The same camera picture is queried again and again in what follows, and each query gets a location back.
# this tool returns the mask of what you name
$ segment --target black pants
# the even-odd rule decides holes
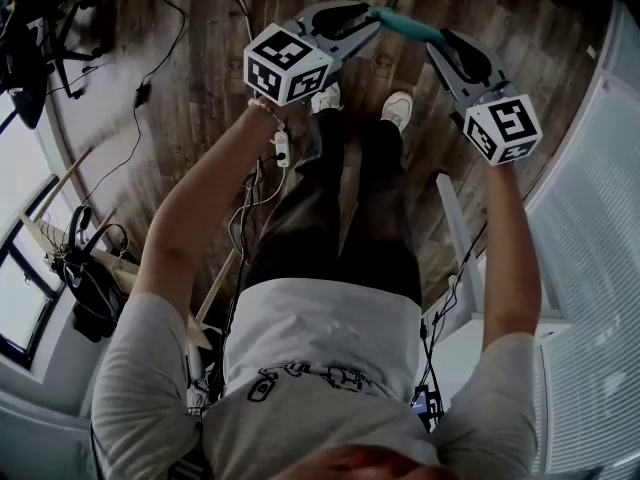
[[[244,288],[281,278],[328,279],[404,295],[421,305],[398,128],[380,121],[363,140],[358,207],[340,257],[345,117],[323,110],[312,116],[310,133],[309,149],[296,166],[300,180],[267,220]]]

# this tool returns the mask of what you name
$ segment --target person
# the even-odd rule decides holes
[[[160,206],[95,384],[93,443],[104,476],[527,476],[536,450],[533,335],[541,288],[513,169],[486,169],[483,352],[428,433],[409,403],[422,314],[401,164],[412,99],[391,96],[363,137],[358,207],[341,254],[347,121],[339,87],[314,95],[311,106],[299,179],[269,217],[237,303],[225,396],[202,421],[186,403],[194,278],[237,188],[292,109],[266,99],[250,105]]]

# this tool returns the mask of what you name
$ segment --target white sneaker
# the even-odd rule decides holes
[[[342,110],[342,105],[340,105],[340,86],[338,82],[330,85],[324,91],[315,93],[311,98],[311,109],[314,114],[328,108]]]
[[[380,120],[386,119],[398,127],[400,133],[409,124],[411,112],[413,111],[413,98],[406,92],[396,92],[387,98],[382,107]]]

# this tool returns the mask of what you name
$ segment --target wooden floor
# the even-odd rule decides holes
[[[187,30],[170,61],[154,77],[150,103],[138,113],[140,146],[133,160],[106,180],[91,200],[102,215],[117,205],[117,217],[126,224],[138,254],[164,196],[240,115],[249,95],[242,82],[242,54],[248,39],[236,4],[232,0],[173,1],[189,14]],[[254,30],[260,31],[311,3],[326,0],[246,1]],[[363,1],[374,6],[386,2]],[[134,91],[142,76],[165,55],[180,23],[178,13],[160,0],[104,3],[97,19],[103,39],[112,42],[107,65],[89,77],[87,94],[80,100],[56,94],[61,128],[72,156],[89,144],[98,145],[82,170],[87,191],[129,155],[137,136],[131,113]],[[609,6],[610,0],[400,0],[397,10],[438,28],[472,35],[495,48],[508,74],[531,96],[545,138],[531,158],[518,163],[524,194],[554,154],[584,96],[595,68],[587,48],[600,48]],[[406,90],[415,97],[405,162],[426,308],[445,291],[447,276],[456,272],[435,175],[439,171],[450,174],[475,234],[485,223],[483,160],[450,120],[451,101],[422,45],[382,33],[379,41],[349,61],[341,74],[341,86],[354,131],[346,146],[345,223],[353,209],[359,170],[355,132],[367,119],[377,118],[392,91]],[[291,123],[293,140],[300,148],[306,140],[305,119],[296,116]],[[265,197],[278,182],[278,172],[271,165],[262,187]],[[239,190],[236,206],[230,210],[242,198]],[[264,205],[254,212],[256,230],[271,208]],[[229,251],[225,229],[209,251],[194,305],[204,297]],[[227,306],[236,271],[232,270],[216,306]]]

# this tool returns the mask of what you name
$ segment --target window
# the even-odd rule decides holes
[[[13,109],[0,96],[0,116]],[[16,118],[0,136],[0,353],[29,368],[62,282],[23,227],[19,213],[31,216],[55,187],[36,134]],[[45,220],[64,229],[71,209],[56,197]]]

